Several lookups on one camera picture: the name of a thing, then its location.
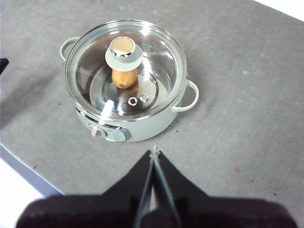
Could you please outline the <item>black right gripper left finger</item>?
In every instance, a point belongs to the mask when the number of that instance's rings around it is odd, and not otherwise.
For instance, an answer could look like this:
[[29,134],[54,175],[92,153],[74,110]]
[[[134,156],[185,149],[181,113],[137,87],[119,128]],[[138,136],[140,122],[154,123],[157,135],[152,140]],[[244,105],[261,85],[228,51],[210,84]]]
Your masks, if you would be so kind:
[[18,228],[133,228],[144,211],[151,151],[102,194],[53,195],[30,203],[17,221]]

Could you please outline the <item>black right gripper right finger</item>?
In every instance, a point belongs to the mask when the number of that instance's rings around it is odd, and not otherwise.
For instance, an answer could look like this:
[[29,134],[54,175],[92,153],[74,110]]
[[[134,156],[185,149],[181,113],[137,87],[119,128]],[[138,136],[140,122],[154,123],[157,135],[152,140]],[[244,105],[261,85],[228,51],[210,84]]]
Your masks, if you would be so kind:
[[148,150],[140,201],[142,228],[296,228],[288,210],[265,199],[212,197],[160,151]]

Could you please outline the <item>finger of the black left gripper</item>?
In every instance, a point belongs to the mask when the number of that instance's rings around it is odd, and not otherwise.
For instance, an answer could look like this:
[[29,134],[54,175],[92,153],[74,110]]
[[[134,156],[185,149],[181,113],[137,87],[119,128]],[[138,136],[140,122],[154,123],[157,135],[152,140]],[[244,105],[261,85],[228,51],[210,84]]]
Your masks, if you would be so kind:
[[7,58],[0,59],[0,75],[5,70],[8,64],[9,64],[9,60]]

